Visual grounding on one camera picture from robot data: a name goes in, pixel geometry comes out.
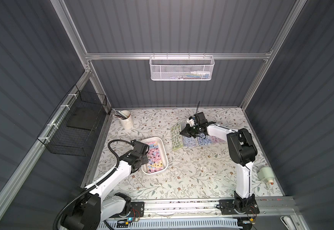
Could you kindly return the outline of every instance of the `zip tie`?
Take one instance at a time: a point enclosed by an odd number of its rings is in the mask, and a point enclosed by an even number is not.
[[[69,94],[69,95],[73,95],[73,96],[75,96],[76,99],[78,98],[78,95],[77,95],[77,94]]]
[[[56,123],[52,123],[52,124],[47,124],[48,126],[55,126],[56,127],[56,129],[59,129],[59,127],[58,127],[58,125],[56,124]]]
[[[68,104],[66,104],[66,105],[60,105],[60,107],[64,107],[64,106],[66,106],[69,109],[69,111],[70,111],[70,107],[69,107]]]
[[[46,140],[50,140],[49,137],[38,137],[38,139],[46,139]]]

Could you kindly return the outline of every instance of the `green sticker sheet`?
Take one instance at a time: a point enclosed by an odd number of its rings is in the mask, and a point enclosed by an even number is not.
[[[180,135],[181,125],[171,127],[172,151],[183,147],[183,137]]]

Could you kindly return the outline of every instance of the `black mounting plate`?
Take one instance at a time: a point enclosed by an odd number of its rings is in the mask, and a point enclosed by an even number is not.
[[[222,207],[220,209],[222,215],[240,214],[240,213],[236,212],[235,207],[233,206],[233,202],[234,202],[234,199],[219,200],[219,206]],[[253,208],[254,209],[252,209],[252,208],[251,209],[247,209],[246,212],[242,213],[242,214],[252,215],[253,213],[254,214],[259,214],[260,213],[259,207],[258,207],[256,201],[255,201],[255,204],[254,204]]]
[[[130,214],[126,217],[119,216],[119,214],[114,214],[110,218],[127,218],[127,217],[134,217],[134,212],[132,209],[135,210],[135,217],[143,217],[144,216],[144,202],[131,202]]]

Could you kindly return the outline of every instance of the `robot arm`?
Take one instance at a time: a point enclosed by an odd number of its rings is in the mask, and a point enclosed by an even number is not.
[[[251,134],[245,128],[229,129],[215,122],[208,122],[202,112],[189,117],[186,127],[180,132],[183,136],[194,138],[200,133],[227,141],[229,156],[236,164],[237,172],[234,207],[236,212],[245,213],[250,206],[256,204],[255,195],[252,192],[251,176],[257,149]]]
[[[121,157],[117,156],[118,165],[106,172],[102,177],[87,185],[84,189],[77,188],[73,193],[73,198],[79,194],[88,191],[83,196],[74,199],[68,203],[62,215],[61,225],[69,230],[95,230],[100,221],[110,218],[114,214],[126,216],[130,212],[131,198],[122,193],[116,193],[111,199],[104,201],[106,196],[114,187],[131,173],[136,172],[143,164],[148,163],[146,156],[149,151],[149,145],[143,144],[136,140],[127,142],[134,146]],[[54,222],[53,229],[57,228],[57,218]]]

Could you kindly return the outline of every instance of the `white cup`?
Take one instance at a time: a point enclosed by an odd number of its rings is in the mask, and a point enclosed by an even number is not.
[[[123,114],[125,114],[126,116],[128,116],[127,119],[124,119],[124,120],[121,120],[120,119],[120,122],[121,122],[121,125],[124,129],[130,129],[134,126],[134,122],[133,122],[133,117],[131,116],[131,113],[130,111],[127,111],[127,110],[123,110],[121,111]]]

